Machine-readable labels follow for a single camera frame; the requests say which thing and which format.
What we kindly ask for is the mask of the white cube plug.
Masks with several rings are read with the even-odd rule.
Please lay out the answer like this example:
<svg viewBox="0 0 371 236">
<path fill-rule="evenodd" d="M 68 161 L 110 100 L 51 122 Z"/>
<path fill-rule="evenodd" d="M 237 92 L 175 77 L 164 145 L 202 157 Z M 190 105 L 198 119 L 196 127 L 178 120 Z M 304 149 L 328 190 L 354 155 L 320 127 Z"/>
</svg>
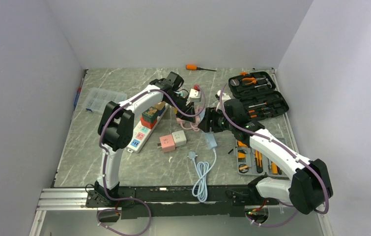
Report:
<svg viewBox="0 0 371 236">
<path fill-rule="evenodd" d="M 187 138 L 183 130 L 172 132 L 172 137 L 176 147 L 183 146 L 187 143 Z"/>
</svg>

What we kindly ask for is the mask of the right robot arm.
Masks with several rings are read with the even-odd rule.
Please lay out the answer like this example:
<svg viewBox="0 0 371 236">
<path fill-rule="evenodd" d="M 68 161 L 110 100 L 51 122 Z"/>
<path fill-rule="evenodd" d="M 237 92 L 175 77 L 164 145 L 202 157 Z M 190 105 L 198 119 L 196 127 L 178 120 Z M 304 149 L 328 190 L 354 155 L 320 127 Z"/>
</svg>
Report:
<svg viewBox="0 0 371 236">
<path fill-rule="evenodd" d="M 333 190 L 326 164 L 290 149 L 264 125 L 245 114 L 239 100 L 229 99 L 220 102 L 220 108 L 206 108 L 198 127 L 206 133 L 230 131 L 236 140 L 265 155 L 286 175 L 286 180 L 269 176 L 252 180 L 247 193 L 253 204 L 273 198 L 291 204 L 302 214 L 312 211 L 326 214 L 329 211 Z"/>
</svg>

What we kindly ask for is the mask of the pink cube plug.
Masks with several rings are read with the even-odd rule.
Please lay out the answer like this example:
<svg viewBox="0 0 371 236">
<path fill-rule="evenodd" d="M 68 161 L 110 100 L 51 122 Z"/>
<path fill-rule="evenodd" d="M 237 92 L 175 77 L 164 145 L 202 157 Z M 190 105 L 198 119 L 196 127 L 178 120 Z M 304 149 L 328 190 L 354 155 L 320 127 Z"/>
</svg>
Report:
<svg viewBox="0 0 371 236">
<path fill-rule="evenodd" d="M 175 150 L 176 146 L 172 134 L 162 136 L 159 140 L 158 147 L 162 149 L 163 153 Z"/>
</svg>

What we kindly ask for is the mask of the pink power strip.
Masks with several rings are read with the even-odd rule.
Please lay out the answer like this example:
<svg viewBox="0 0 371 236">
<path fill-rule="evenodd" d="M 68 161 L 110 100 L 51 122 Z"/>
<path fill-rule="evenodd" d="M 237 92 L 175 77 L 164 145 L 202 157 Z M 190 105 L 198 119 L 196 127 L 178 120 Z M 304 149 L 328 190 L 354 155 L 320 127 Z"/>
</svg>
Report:
<svg viewBox="0 0 371 236">
<path fill-rule="evenodd" d="M 180 119 L 180 118 L 176 118 L 176 122 L 178 123 L 178 124 L 184 124 L 184 120 L 182 120 L 182 119 Z"/>
</svg>

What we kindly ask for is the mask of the grey tool tray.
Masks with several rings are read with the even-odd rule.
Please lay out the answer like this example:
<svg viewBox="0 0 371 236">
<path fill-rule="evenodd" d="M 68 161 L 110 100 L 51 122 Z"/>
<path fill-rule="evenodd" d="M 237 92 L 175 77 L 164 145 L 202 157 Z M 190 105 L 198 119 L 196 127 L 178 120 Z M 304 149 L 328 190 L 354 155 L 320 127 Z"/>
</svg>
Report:
<svg viewBox="0 0 371 236">
<path fill-rule="evenodd" d="M 249 148 L 241 141 L 236 140 L 233 154 L 237 159 L 237 171 L 244 176 L 268 176 L 287 178 L 278 165 L 260 151 Z"/>
</svg>

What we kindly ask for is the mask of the black tool case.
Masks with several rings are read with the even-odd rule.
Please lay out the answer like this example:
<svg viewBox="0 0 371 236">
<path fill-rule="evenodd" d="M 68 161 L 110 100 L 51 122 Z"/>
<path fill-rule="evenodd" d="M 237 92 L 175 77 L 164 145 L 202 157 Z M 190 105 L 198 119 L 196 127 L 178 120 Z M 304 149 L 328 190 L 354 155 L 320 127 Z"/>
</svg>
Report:
<svg viewBox="0 0 371 236">
<path fill-rule="evenodd" d="M 232 96 L 238 99 L 255 120 L 265 120 L 284 115 L 289 106 L 272 77 L 264 71 L 242 72 L 229 78 L 228 86 Z"/>
</svg>

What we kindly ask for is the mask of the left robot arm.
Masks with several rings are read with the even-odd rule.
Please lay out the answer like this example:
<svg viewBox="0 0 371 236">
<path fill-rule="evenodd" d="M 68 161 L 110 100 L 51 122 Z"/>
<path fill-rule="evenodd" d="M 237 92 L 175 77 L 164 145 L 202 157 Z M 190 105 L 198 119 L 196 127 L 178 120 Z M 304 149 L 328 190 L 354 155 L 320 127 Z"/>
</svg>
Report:
<svg viewBox="0 0 371 236">
<path fill-rule="evenodd" d="M 103 156 L 101 173 L 94 184 L 94 190 L 103 205 L 113 206 L 119 198 L 121 156 L 134 136 L 136 116 L 159 102 L 166 102 L 177 109 L 178 118 L 192 122 L 196 120 L 198 114 L 194 103 L 177 93 L 183 83 L 180 75 L 170 72 L 166 78 L 151 81 L 131 98 L 119 103 L 107 103 L 98 126 L 98 145 Z"/>
</svg>

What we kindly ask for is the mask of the white power strip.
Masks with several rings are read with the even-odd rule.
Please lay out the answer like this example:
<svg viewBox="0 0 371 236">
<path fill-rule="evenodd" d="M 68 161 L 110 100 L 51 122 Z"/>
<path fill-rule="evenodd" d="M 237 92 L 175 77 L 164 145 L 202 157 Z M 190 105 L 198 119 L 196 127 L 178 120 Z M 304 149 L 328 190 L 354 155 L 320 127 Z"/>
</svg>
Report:
<svg viewBox="0 0 371 236">
<path fill-rule="evenodd" d="M 168 104 L 165 105 L 165 108 L 162 110 L 161 114 L 157 117 L 158 121 L 153 129 L 148 129 L 141 125 L 141 121 L 136 125 L 133 131 L 133 137 L 130 143 L 125 148 L 130 153 L 139 153 L 143 148 L 144 144 L 151 136 L 152 132 L 155 130 L 156 126 L 159 124 L 160 120 L 162 119 L 163 115 L 166 113 L 167 109 L 170 106 Z"/>
</svg>

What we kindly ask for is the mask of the clear screw box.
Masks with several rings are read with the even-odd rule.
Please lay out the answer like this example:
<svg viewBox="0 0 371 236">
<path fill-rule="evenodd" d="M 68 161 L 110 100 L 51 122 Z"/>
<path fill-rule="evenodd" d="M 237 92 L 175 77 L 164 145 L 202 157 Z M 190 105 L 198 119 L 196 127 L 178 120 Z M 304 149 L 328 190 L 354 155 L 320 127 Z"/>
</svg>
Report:
<svg viewBox="0 0 371 236">
<path fill-rule="evenodd" d="M 122 92 L 91 88 L 83 102 L 83 108 L 88 112 L 103 114 L 106 105 L 110 101 L 118 103 L 126 99 L 127 94 Z"/>
</svg>

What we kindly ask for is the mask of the blue power strip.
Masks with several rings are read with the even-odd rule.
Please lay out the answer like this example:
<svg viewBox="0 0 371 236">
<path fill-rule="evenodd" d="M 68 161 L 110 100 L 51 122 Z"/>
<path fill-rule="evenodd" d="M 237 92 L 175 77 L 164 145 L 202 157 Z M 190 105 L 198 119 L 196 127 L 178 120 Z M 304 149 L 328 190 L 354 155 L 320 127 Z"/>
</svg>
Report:
<svg viewBox="0 0 371 236">
<path fill-rule="evenodd" d="M 204 139 L 205 139 L 208 149 L 214 149 L 217 147 L 217 142 L 215 140 L 214 133 L 212 132 L 205 133 Z"/>
</svg>

